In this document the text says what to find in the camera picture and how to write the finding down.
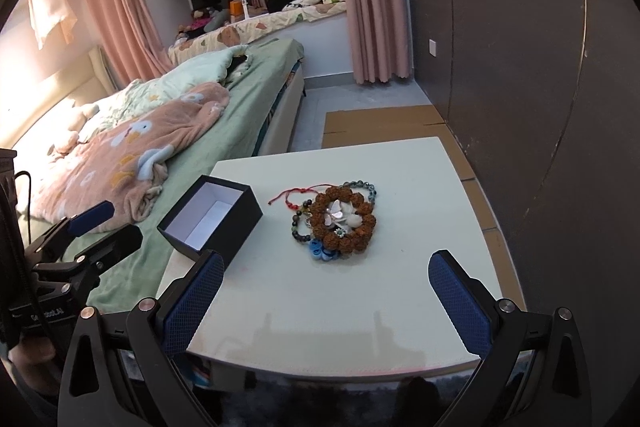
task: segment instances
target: hand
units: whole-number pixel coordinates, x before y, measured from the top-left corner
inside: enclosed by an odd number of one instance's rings
[[[60,383],[47,367],[47,362],[55,356],[56,350],[47,337],[23,337],[9,351],[9,360],[15,365],[24,383],[46,396],[56,396],[60,390]]]

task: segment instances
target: brown wall panel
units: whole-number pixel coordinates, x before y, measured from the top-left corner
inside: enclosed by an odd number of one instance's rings
[[[447,120],[451,81],[451,0],[410,0],[415,80]],[[429,40],[436,42],[436,57]]]
[[[602,425],[640,373],[640,12],[587,6],[574,110],[510,247],[529,307],[574,311]]]
[[[583,0],[453,0],[449,124],[509,238],[574,96]]]

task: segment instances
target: baseboard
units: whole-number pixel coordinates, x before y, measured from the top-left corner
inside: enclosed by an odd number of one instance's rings
[[[353,72],[326,74],[325,76],[311,76],[305,78],[305,89],[319,89],[320,87],[347,86],[355,84]]]

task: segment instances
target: black box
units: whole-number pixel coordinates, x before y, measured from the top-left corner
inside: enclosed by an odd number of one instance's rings
[[[159,232],[181,254],[197,261],[213,250],[228,267],[262,217],[248,185],[201,176],[158,225]]]

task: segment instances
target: tiled floor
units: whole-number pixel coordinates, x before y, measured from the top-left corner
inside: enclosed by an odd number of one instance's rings
[[[293,131],[291,152],[322,148],[324,115],[331,111],[430,104],[414,80],[307,89]]]

